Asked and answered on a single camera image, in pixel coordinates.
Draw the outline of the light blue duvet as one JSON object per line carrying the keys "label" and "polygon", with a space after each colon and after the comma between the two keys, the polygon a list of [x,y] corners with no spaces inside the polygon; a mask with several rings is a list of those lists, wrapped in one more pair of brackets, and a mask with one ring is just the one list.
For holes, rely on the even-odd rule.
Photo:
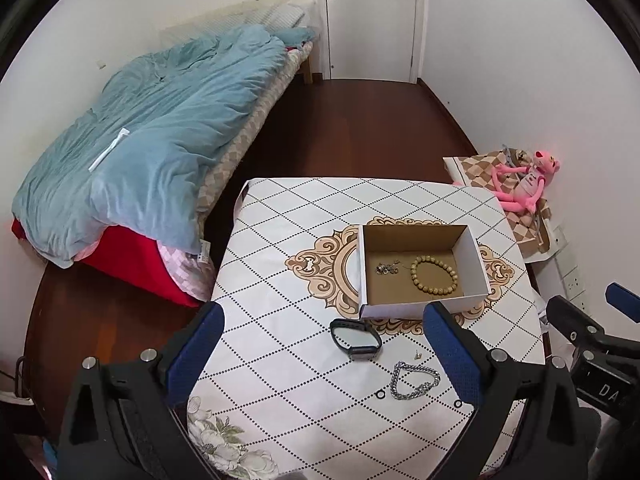
{"label": "light blue duvet", "polygon": [[313,39],[242,25],[135,58],[29,170],[12,204],[26,240],[61,268],[111,226],[198,252],[206,174]]}

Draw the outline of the white cardboard box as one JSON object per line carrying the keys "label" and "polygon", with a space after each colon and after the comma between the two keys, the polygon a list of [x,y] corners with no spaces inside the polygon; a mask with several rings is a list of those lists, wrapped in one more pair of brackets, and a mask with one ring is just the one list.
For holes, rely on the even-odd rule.
{"label": "white cardboard box", "polygon": [[[450,313],[478,307],[490,293],[480,248],[462,224],[370,224],[358,230],[359,316],[419,321],[433,301]],[[400,261],[380,275],[380,262]]]}

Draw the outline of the red bed sheet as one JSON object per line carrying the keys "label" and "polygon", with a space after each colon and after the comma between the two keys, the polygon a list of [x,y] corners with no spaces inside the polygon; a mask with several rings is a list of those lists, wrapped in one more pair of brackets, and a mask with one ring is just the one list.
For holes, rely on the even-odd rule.
{"label": "red bed sheet", "polygon": [[156,241],[123,226],[107,228],[96,248],[78,262],[174,304],[190,308],[200,304],[170,277]]}

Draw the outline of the black smart watch band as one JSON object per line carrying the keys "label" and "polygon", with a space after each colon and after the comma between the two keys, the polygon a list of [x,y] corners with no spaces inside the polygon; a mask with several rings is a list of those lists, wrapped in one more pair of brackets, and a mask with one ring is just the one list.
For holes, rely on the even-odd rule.
{"label": "black smart watch band", "polygon": [[375,359],[382,350],[382,338],[366,321],[334,318],[330,334],[338,350],[352,361]]}

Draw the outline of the white door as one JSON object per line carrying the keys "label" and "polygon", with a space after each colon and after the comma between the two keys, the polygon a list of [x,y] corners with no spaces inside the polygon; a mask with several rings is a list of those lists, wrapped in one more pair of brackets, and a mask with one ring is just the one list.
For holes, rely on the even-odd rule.
{"label": "white door", "polygon": [[333,79],[408,82],[416,0],[326,0]]}

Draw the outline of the white power strip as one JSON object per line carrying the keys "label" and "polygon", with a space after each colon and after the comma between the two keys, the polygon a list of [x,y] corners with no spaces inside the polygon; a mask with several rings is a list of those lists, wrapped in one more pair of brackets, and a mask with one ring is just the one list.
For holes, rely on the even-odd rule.
{"label": "white power strip", "polygon": [[589,296],[587,285],[577,263],[577,259],[570,251],[569,247],[565,247],[562,252],[558,252],[554,256],[556,267],[558,268],[564,295],[578,309],[588,312]]}

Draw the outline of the striped pillow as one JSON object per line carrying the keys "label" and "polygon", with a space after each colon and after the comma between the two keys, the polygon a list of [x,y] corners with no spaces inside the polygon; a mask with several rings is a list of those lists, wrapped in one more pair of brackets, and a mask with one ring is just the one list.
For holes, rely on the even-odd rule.
{"label": "striped pillow", "polygon": [[270,32],[307,27],[310,24],[310,16],[313,10],[314,2],[312,0],[278,3],[275,6],[270,6],[270,8],[257,11],[255,21]]}

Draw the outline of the checkered cardboard box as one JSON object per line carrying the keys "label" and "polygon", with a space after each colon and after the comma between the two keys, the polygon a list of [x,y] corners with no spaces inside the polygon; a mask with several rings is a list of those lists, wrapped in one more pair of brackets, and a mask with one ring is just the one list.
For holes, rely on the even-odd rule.
{"label": "checkered cardboard box", "polygon": [[495,195],[525,262],[547,261],[559,250],[544,197],[561,168],[551,153],[505,146],[487,154],[446,157],[444,165],[455,184]]}

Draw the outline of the pink panther plush toy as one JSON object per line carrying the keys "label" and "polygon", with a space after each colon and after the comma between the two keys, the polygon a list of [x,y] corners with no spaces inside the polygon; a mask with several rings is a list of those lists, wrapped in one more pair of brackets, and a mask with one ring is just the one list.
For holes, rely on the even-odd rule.
{"label": "pink panther plush toy", "polygon": [[[544,195],[544,189],[560,170],[559,159],[545,151],[536,151],[529,166],[495,166],[491,169],[491,181],[501,208],[514,214],[536,214],[537,204]],[[520,174],[522,177],[511,192],[503,192],[500,176]]]}

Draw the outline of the bed with beige mattress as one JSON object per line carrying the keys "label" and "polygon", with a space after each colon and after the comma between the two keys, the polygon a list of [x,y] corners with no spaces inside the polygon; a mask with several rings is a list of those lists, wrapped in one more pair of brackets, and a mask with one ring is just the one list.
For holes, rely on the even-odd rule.
{"label": "bed with beige mattress", "polygon": [[[167,27],[160,31],[160,42],[165,48],[183,44],[184,42],[204,35],[220,35],[223,32],[240,25],[254,25],[255,14],[262,9],[270,8],[278,3],[310,0],[246,0],[233,6],[208,11],[190,18],[180,24]],[[317,5],[314,0],[314,10],[311,12],[310,24],[307,26],[315,35],[320,32]],[[258,99],[256,107],[250,114],[245,126],[222,150],[222,156],[214,169],[206,174],[203,185],[198,193],[196,214],[198,223],[202,226],[214,209],[217,200],[224,192],[224,188],[239,166],[241,159],[247,152],[264,125],[270,110],[285,92],[290,83],[296,79],[303,79],[305,84],[313,84],[320,79],[311,68],[311,52],[314,47],[312,40],[296,44],[288,50],[288,59],[272,80],[267,90]]]}

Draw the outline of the small silver jewelry pile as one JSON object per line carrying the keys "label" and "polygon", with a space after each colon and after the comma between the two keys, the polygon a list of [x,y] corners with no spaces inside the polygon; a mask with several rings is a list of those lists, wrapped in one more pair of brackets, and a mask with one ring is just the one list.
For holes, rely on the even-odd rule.
{"label": "small silver jewelry pile", "polygon": [[380,262],[376,265],[375,271],[380,275],[395,275],[399,273],[400,261]]}

